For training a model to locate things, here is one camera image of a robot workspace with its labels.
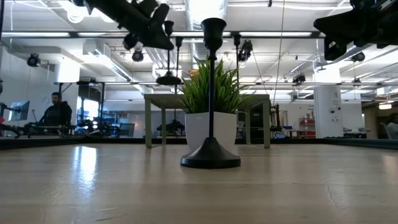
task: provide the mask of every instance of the black candlestick holder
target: black candlestick holder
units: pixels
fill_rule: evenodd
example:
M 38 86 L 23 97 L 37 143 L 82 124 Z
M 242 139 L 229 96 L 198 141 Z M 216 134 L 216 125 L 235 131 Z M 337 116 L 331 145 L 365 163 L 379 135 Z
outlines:
M 200 169 L 224 169 L 238 167 L 241 158 L 224 149 L 214 137 L 214 75 L 216 51 L 223 45 L 223 31 L 226 22 L 219 18 L 205 19 L 201 28 L 205 34 L 205 47 L 210 51 L 209 84 L 209 137 L 195 151 L 182 156 L 181 165 Z

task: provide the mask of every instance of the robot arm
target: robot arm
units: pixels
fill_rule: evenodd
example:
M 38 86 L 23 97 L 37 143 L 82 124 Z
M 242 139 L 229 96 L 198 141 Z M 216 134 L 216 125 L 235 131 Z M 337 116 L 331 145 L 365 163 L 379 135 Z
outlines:
M 77 6 L 87 7 L 91 14 L 94 8 L 119 23 L 118 28 L 126 28 L 130 34 L 124 39 L 125 48 L 133 48 L 137 42 L 144 47 L 172 50 L 173 43 L 167 38 L 162 25 L 169 12 L 169 6 L 158 4 L 156 0 L 70 0 Z
M 353 42 L 357 47 L 398 45 L 398 0 L 351 0 L 353 10 L 319 18 L 314 27 L 326 35 L 325 59 L 335 60 Z

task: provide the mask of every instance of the potted plant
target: potted plant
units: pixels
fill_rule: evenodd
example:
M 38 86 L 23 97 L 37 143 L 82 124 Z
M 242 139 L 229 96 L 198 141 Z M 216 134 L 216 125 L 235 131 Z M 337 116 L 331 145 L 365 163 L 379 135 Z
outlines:
M 191 80 L 184 80 L 181 101 L 184 105 L 185 134 L 188 146 L 195 150 L 203 144 L 209 135 L 209 81 L 210 61 L 197 60 L 198 75 Z M 214 137 L 225 149 L 233 148 L 236 139 L 236 113 L 240 104 L 246 100 L 239 91 L 245 86 L 239 86 L 234 77 L 238 69 L 224 71 L 223 61 L 215 68 L 215 113 Z

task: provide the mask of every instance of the man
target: man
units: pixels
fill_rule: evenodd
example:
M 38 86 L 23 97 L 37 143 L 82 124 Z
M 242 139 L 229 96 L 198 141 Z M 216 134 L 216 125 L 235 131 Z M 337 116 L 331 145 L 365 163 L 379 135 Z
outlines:
M 52 93 L 51 100 L 53 106 L 50 106 L 40 119 L 39 123 L 42 126 L 58 126 L 68 125 L 72 118 L 72 109 L 68 105 L 68 102 L 62 101 L 62 95 L 60 93 Z

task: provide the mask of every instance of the table leg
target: table leg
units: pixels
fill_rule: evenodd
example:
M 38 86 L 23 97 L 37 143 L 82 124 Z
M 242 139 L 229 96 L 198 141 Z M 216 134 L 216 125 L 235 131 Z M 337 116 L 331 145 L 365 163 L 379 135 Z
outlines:
M 162 106 L 162 144 L 166 144 L 167 132 L 166 132 L 166 107 Z
M 151 121 L 150 99 L 145 99 L 145 145 L 152 147 L 152 121 Z
M 251 144 L 251 135 L 250 135 L 250 109 L 245 110 L 245 125 L 246 125 L 246 144 Z
M 262 103 L 262 123 L 264 127 L 264 149 L 269 149 L 271 145 L 271 131 L 269 126 L 269 100 Z

